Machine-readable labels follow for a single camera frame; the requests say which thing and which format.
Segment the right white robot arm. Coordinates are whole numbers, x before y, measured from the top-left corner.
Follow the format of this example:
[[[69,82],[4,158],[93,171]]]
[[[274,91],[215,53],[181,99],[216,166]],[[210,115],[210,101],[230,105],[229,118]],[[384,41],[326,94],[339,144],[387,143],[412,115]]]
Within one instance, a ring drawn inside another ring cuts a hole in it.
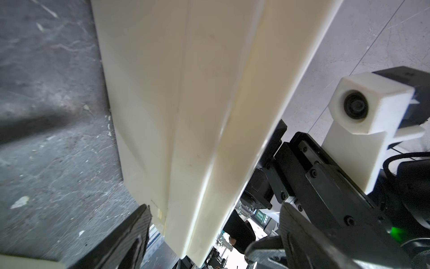
[[[387,153],[425,134],[430,75],[395,67],[340,80],[322,144],[279,122],[241,197],[278,229],[245,252],[251,269],[427,269],[430,154]]]

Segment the cream wrap dispenser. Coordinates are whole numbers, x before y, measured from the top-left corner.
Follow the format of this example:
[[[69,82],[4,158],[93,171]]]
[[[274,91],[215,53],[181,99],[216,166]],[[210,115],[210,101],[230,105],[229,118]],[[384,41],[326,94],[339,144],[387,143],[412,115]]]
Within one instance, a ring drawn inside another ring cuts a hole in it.
[[[1,269],[65,269],[60,262],[1,254]]]
[[[92,1],[124,184],[200,266],[340,1]]]

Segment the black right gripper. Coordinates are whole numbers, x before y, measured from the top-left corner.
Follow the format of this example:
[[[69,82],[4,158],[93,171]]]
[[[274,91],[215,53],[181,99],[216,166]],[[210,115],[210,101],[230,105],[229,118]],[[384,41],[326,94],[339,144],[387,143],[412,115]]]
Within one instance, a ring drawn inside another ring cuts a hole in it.
[[[259,161],[281,204],[292,205],[355,269],[408,269],[411,259],[391,237],[391,222],[311,138],[298,132],[281,138],[280,121]],[[256,269],[288,269],[280,227],[276,236],[252,243],[245,260]]]

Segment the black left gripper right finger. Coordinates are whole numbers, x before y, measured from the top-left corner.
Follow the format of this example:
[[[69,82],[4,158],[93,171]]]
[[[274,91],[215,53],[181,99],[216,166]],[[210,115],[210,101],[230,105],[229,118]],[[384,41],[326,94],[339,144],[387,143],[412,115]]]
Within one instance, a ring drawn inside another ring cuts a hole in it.
[[[281,239],[289,269],[355,269],[356,263],[340,251],[292,205],[280,211]]]

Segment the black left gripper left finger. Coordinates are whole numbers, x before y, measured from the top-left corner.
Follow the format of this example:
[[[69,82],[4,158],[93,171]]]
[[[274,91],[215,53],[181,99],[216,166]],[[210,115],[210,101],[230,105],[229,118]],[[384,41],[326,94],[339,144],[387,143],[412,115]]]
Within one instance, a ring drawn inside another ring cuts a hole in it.
[[[152,215],[141,205],[71,269],[138,269],[149,242]]]

